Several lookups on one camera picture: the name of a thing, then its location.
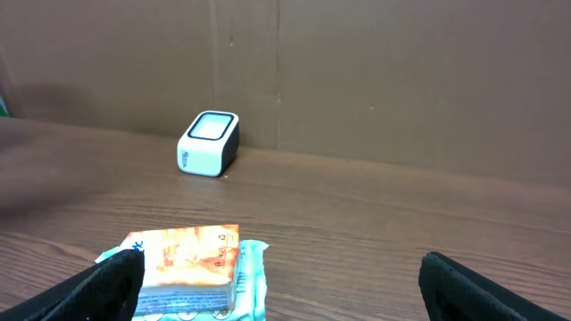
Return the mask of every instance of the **brown cardboard wall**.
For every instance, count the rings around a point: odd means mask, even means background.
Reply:
[[[249,145],[571,185],[570,21],[567,0],[4,0],[0,45],[20,117],[178,136],[217,108]]]

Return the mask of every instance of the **teal package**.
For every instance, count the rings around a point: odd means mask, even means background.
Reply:
[[[133,321],[213,321],[213,320],[266,320],[266,274],[263,254],[268,245],[257,240],[240,242],[240,274],[236,287],[236,308],[234,310],[203,311],[165,315],[133,317]],[[103,252],[95,262],[111,257],[119,247]]]

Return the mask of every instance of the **green object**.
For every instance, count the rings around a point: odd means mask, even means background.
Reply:
[[[9,117],[8,110],[6,109],[4,100],[2,100],[2,96],[0,96],[0,117]]]

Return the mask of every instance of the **small white device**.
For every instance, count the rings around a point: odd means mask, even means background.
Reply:
[[[217,177],[236,158],[240,133],[238,115],[224,111],[203,111],[177,145],[180,170]]]

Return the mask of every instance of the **tabletop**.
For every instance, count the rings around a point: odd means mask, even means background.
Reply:
[[[130,231],[238,223],[265,253],[269,320],[427,320],[439,251],[571,318],[571,190],[240,147],[219,178],[177,139],[0,119],[0,310]]]

